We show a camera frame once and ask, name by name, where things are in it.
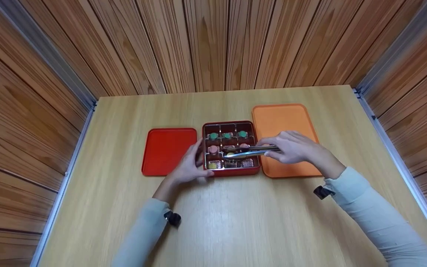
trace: wooden wall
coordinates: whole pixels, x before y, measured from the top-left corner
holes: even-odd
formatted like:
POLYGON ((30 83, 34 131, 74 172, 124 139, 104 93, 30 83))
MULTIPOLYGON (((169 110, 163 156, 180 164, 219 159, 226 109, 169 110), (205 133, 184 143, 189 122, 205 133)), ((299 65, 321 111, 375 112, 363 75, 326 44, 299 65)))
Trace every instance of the wooden wall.
POLYGON ((87 114, 0 13, 0 266, 30 263, 87 114))
POLYGON ((427 30, 365 98, 427 198, 427 30))
POLYGON ((93 94, 352 86, 424 0, 20 0, 93 94))

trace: person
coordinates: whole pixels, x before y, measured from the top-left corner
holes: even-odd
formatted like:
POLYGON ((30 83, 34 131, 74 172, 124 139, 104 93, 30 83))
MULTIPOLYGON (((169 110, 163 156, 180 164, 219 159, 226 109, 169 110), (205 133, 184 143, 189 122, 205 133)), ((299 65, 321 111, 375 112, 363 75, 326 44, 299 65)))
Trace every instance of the person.
MULTIPOLYGON (((197 169, 195 161, 202 139, 192 145, 179 165, 166 176, 144 204, 134 226, 125 237, 113 260, 113 266, 142 266, 166 226, 169 202, 185 182, 209 177, 212 171, 197 169)), ((324 188, 335 202, 360 226, 385 257, 389 266, 427 266, 427 245, 378 192, 352 167, 345 167, 329 150, 298 132, 285 131, 263 138, 258 145, 273 144, 280 152, 265 156, 284 164, 307 161, 325 177, 324 188)))

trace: green button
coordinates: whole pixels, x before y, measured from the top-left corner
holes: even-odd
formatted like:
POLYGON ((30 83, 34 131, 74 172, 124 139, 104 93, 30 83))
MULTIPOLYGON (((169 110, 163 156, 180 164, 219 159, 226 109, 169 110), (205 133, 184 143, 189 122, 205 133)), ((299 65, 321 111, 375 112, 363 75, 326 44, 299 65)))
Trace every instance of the green button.
POLYGON ((218 138, 218 134, 216 132, 212 132, 209 137, 210 139, 214 140, 218 138))

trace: wooden table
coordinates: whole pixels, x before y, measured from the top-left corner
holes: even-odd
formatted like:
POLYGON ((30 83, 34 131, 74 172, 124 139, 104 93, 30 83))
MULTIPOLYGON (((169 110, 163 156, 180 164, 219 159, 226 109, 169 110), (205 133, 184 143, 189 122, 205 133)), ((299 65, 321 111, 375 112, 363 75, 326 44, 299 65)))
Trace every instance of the wooden table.
MULTIPOLYGON (((108 266, 162 177, 144 177, 146 135, 156 127, 251 120, 256 105, 302 103, 317 136, 361 172, 427 243, 427 220, 349 86, 101 98, 41 266, 108 266)), ((355 222, 312 191, 322 178, 215 179, 181 192, 150 257, 154 266, 382 266, 355 222)))

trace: yellow ball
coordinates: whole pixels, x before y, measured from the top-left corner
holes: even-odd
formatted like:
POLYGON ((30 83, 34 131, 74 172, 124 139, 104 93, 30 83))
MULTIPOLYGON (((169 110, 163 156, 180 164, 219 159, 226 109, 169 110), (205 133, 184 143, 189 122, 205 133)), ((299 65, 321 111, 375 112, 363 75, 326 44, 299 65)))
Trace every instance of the yellow ball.
POLYGON ((209 169, 217 169, 217 164, 215 162, 210 162, 208 168, 209 169))

